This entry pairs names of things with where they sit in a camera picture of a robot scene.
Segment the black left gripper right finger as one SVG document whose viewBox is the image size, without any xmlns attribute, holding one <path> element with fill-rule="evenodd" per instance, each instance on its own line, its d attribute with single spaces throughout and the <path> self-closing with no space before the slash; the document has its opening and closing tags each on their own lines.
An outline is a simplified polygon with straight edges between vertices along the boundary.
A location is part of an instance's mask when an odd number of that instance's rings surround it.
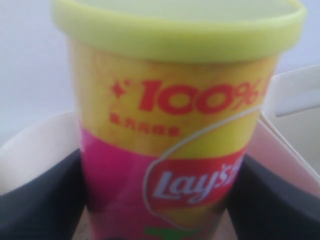
<svg viewBox="0 0 320 240">
<path fill-rule="evenodd" d="M 318 240 L 320 199 L 245 155 L 227 201 L 240 240 Z"/>
</svg>

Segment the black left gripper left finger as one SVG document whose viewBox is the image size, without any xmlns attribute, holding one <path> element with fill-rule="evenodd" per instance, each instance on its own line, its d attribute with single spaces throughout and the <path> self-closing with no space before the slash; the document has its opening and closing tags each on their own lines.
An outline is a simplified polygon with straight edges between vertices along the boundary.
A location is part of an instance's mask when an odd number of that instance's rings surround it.
<svg viewBox="0 0 320 240">
<path fill-rule="evenodd" d="M 40 176 L 0 197 L 0 238 L 70 240 L 85 203 L 77 149 Z"/>
</svg>

